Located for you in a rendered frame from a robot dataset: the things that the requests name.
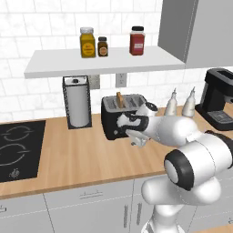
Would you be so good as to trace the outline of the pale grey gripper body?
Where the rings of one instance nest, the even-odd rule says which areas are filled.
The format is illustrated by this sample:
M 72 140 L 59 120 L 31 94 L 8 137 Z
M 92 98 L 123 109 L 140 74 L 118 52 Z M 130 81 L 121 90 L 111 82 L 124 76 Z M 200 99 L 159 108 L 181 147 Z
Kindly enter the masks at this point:
M 150 137 L 146 136 L 144 133 L 136 130 L 127 129 L 126 134 L 130 137 L 131 145 L 143 147 Z

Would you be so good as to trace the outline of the black toaster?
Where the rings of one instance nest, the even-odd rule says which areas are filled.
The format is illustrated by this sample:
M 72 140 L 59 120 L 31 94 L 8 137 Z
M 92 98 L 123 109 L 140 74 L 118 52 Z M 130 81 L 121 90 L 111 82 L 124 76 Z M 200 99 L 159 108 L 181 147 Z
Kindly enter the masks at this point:
M 108 140 L 127 137 L 126 132 L 117 126 L 122 114 L 135 114 L 147 102 L 140 94 L 123 95 L 124 105 L 118 106 L 116 96 L 104 96 L 101 101 L 101 123 Z

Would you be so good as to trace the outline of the white squeeze bottle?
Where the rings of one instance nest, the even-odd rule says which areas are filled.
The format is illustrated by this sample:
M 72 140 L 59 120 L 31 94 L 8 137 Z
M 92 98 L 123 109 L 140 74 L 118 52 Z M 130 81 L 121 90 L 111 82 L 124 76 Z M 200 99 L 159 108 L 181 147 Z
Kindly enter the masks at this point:
M 177 91 L 174 90 L 171 98 L 167 102 L 165 116 L 175 116 L 177 114 Z
M 193 117 L 195 115 L 195 89 L 192 89 L 189 97 L 186 100 L 185 105 L 182 108 L 182 116 L 183 117 Z

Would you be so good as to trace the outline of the grey cupboard door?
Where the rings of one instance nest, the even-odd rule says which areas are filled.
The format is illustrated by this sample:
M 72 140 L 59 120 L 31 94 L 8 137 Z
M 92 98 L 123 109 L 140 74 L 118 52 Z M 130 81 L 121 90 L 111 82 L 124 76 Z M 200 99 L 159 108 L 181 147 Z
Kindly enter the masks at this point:
M 153 207 L 143 199 L 141 187 L 150 177 L 137 178 L 134 183 L 134 192 L 132 197 L 130 233 L 141 233 L 142 227 L 149 221 L 153 213 Z M 137 225 L 137 204 L 142 203 L 140 224 Z
M 124 228 L 124 206 L 128 205 Z M 131 197 L 49 209 L 55 233 L 128 233 Z

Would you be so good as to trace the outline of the white paper towel roll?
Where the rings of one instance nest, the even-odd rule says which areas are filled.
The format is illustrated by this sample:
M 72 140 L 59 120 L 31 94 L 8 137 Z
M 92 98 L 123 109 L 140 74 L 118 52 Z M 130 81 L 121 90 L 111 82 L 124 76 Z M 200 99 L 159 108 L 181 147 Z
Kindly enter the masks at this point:
M 86 78 L 67 77 L 65 83 L 70 123 L 73 127 L 84 127 L 89 123 Z

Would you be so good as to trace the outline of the black coffee machine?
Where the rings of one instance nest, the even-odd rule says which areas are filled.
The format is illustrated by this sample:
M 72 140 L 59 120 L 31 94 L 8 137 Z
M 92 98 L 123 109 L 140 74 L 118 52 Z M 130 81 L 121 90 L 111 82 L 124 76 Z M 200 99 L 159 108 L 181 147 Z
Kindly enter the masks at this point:
M 233 116 L 224 112 L 226 103 L 233 104 L 233 72 L 225 68 L 210 68 L 206 72 L 198 113 L 219 131 L 233 130 Z

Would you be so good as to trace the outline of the wide grey drawer front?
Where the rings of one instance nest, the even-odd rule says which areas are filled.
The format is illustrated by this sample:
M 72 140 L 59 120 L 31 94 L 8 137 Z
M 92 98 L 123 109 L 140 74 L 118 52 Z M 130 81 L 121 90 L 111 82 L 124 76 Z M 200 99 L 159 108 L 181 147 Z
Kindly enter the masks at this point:
M 102 197 L 79 199 L 84 192 L 94 193 L 103 192 Z M 49 209 L 63 208 L 77 204 L 96 202 L 112 198 L 124 198 L 132 195 L 133 180 L 125 180 L 113 183 L 105 183 L 89 187 L 77 187 L 45 193 L 46 204 Z

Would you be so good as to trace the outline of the red spice jar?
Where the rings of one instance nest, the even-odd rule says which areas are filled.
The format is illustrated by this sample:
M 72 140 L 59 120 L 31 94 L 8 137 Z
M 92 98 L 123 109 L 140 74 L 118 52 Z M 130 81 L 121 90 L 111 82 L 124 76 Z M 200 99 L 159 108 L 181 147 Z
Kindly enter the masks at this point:
M 132 56 L 142 56 L 144 53 L 145 34 L 144 27 L 135 25 L 130 33 L 129 52 Z

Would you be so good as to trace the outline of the small brown spice jar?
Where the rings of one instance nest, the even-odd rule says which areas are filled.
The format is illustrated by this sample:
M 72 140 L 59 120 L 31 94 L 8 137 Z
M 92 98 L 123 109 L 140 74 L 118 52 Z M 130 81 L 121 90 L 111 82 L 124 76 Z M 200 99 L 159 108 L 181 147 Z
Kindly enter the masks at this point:
M 105 36 L 100 36 L 98 38 L 97 51 L 99 56 L 108 56 L 108 47 Z

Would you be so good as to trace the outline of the yellow spice jar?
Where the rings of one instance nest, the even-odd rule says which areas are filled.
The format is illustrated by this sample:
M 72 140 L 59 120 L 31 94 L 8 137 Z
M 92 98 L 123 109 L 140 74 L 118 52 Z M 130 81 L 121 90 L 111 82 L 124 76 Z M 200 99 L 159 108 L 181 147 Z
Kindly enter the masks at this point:
M 96 56 L 96 41 L 92 27 L 80 28 L 80 49 L 83 58 Z

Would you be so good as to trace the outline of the black hob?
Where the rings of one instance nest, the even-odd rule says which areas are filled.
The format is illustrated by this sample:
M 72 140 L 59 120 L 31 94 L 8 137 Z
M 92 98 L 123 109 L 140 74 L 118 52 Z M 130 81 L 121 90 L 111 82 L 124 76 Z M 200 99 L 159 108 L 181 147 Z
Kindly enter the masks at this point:
M 37 177 L 46 122 L 0 125 L 0 183 Z

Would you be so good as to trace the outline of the white wall socket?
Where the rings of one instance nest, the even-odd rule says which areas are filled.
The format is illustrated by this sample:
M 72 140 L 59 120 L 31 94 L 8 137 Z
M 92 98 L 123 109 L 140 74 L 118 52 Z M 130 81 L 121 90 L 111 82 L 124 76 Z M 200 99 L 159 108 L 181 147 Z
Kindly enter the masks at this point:
M 116 87 L 126 87 L 127 86 L 127 74 L 116 74 Z

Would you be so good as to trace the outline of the grey wall socket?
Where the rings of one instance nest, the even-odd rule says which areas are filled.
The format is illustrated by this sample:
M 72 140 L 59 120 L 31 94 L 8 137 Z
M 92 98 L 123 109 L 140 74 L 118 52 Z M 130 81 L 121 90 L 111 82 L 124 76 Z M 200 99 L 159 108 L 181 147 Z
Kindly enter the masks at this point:
M 88 77 L 89 86 L 91 89 L 99 89 L 100 88 L 100 75 L 91 75 Z

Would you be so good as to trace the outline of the white wall shelf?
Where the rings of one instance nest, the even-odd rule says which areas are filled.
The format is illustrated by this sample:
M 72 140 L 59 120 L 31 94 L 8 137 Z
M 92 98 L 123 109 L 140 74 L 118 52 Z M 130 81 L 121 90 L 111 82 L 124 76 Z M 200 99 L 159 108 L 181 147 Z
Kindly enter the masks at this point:
M 158 46 L 148 46 L 142 56 L 127 47 L 110 47 L 108 56 L 82 58 L 79 49 L 36 50 L 25 78 L 90 76 L 183 69 L 185 64 Z

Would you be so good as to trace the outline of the grey wall cupboard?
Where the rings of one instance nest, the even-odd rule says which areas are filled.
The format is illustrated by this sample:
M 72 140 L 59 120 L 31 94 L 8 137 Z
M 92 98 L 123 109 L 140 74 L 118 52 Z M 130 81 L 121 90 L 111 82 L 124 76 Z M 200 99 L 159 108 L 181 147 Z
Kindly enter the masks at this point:
M 163 0 L 157 45 L 186 68 L 233 66 L 233 0 Z

